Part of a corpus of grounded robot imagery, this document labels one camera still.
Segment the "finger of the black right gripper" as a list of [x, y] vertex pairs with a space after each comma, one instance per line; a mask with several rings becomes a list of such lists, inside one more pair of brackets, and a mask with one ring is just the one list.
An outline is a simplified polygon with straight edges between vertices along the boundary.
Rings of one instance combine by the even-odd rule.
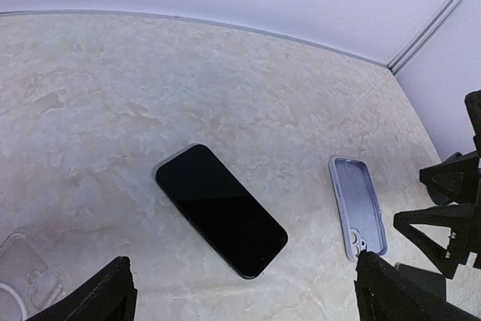
[[479, 179], [477, 151], [464, 155], [456, 152], [444, 162], [419, 171], [419, 181], [435, 204], [473, 204]]
[[480, 269], [480, 205], [452, 204], [394, 215], [393, 226], [447, 279], [472, 256]]

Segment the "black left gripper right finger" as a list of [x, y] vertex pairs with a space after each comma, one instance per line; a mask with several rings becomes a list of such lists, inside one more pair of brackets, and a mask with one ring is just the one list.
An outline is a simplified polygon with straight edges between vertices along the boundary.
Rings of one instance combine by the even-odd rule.
[[361, 320], [477, 320], [425, 291], [376, 253], [361, 251], [355, 294]]

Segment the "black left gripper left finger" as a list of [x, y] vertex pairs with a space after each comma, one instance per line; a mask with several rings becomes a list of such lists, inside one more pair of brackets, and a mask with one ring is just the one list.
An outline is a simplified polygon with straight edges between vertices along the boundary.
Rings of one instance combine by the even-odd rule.
[[137, 296], [130, 259], [118, 256], [70, 295], [28, 321], [133, 320]]

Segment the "black smartphone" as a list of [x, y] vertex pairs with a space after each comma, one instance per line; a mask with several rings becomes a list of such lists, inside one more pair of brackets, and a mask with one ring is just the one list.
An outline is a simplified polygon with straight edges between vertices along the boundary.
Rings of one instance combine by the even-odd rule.
[[158, 186], [242, 278], [258, 277], [286, 246], [286, 230], [205, 145], [163, 162]]

